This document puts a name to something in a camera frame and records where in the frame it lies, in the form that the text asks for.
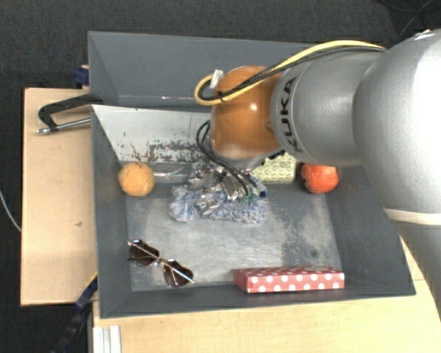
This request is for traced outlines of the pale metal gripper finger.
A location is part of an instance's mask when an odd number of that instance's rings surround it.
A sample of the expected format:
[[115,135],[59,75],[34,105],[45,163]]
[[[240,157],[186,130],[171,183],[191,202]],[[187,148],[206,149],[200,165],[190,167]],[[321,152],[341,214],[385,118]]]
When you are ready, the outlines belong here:
[[209,215],[213,213],[213,211],[218,209],[220,205],[221,203],[214,194],[201,195],[195,201],[195,207],[201,215]]
[[194,170],[187,179],[187,186],[190,190],[200,190],[204,187],[207,173],[203,170]]

